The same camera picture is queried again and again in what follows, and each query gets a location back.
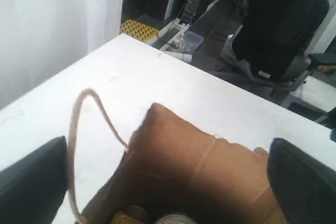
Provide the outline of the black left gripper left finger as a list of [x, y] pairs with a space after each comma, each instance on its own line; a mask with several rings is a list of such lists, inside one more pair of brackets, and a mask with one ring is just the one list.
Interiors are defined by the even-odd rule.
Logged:
[[52, 223], [67, 191], [66, 163], [60, 136], [1, 171], [1, 223]]

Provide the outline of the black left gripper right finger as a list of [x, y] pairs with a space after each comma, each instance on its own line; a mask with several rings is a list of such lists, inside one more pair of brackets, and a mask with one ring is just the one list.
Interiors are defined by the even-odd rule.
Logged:
[[335, 223], [335, 171], [290, 142], [275, 138], [267, 176], [288, 223]]

